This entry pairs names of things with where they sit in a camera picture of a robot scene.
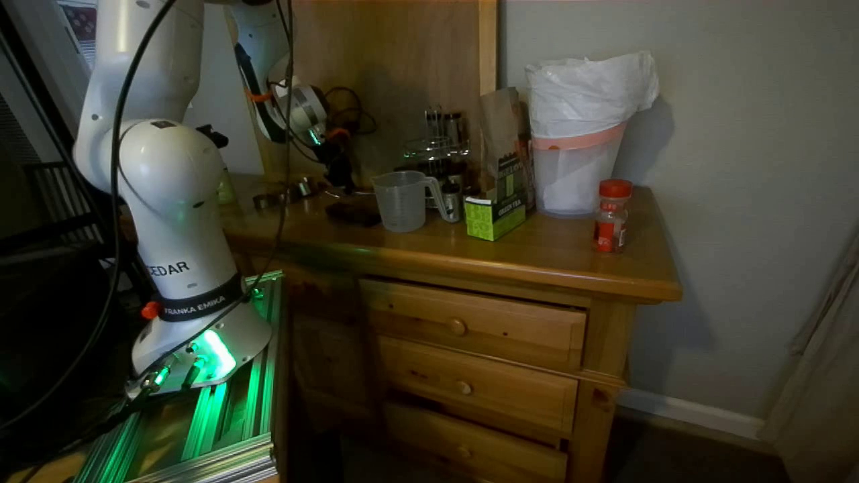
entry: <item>dresser drawer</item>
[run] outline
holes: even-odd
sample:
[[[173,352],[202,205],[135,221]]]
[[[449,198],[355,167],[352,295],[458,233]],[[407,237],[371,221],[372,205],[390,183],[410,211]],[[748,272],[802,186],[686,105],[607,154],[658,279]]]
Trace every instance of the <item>dresser drawer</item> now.
[[[561,483],[565,454],[441,413],[387,405],[390,438],[435,457],[474,480]]]
[[[571,378],[398,338],[377,338],[377,355],[387,382],[403,393],[486,413],[492,421],[506,419],[555,434],[571,433],[576,393]]]
[[[377,334],[576,370],[586,311],[395,281],[360,281]]]

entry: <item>wall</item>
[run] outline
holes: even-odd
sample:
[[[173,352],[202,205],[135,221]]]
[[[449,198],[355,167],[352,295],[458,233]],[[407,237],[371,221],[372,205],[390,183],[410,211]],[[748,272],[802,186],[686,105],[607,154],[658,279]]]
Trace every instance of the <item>wall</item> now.
[[[765,419],[859,221],[855,25],[849,0],[501,2],[501,87],[536,60],[658,60],[663,99],[616,160],[654,189],[684,284],[635,325],[631,386],[651,410]]]

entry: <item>jar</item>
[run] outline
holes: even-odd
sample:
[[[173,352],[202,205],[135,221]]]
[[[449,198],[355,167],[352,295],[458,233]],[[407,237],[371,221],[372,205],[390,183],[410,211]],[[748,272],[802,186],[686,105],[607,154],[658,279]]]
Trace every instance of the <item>jar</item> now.
[[[634,186],[628,179],[599,183],[592,245],[599,252],[616,252],[624,245],[624,218]]]

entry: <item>wooden dresser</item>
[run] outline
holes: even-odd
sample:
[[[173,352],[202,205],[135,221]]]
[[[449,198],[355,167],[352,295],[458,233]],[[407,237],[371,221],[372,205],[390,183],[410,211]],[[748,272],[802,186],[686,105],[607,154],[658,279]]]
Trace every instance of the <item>wooden dresser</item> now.
[[[628,246],[592,252],[591,221],[528,218],[501,242],[430,221],[344,226],[328,198],[224,221],[238,264],[284,268],[301,398],[474,480],[600,480],[639,307],[678,299],[654,197]]]

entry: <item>small box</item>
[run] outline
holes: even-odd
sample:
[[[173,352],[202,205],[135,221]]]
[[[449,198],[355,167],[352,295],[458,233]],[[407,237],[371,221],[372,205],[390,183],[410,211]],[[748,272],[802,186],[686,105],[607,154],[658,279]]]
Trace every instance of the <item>small box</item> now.
[[[471,238],[496,242],[525,221],[525,205],[518,197],[493,202],[465,197],[465,233]]]

